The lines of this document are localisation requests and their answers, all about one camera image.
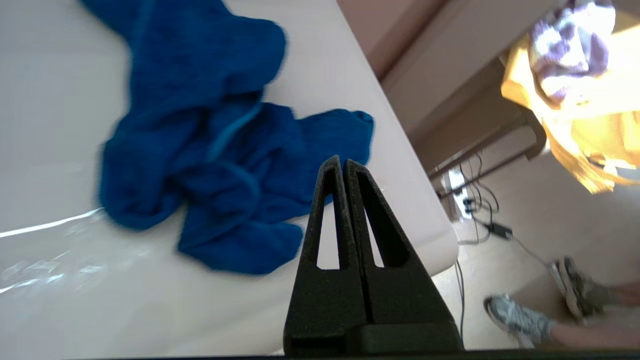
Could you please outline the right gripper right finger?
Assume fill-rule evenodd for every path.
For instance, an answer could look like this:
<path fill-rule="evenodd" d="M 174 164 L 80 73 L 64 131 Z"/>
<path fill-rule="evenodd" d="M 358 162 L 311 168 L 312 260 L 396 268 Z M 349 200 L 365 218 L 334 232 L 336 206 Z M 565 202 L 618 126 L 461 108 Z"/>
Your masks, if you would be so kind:
<path fill-rule="evenodd" d="M 370 171 L 344 162 L 368 321 L 375 325 L 456 322 Z"/>

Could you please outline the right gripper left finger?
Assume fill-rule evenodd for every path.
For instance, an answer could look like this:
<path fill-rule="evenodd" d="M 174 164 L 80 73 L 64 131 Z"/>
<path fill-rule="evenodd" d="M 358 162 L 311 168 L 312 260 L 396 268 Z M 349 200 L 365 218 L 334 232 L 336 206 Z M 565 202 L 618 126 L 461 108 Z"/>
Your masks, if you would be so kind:
<path fill-rule="evenodd" d="M 318 266 L 326 198 L 333 199 L 338 269 Z M 366 324 L 361 265 L 342 163 L 338 155 L 318 169 L 294 287 L 283 332 L 285 353 L 346 353 L 346 334 Z"/>

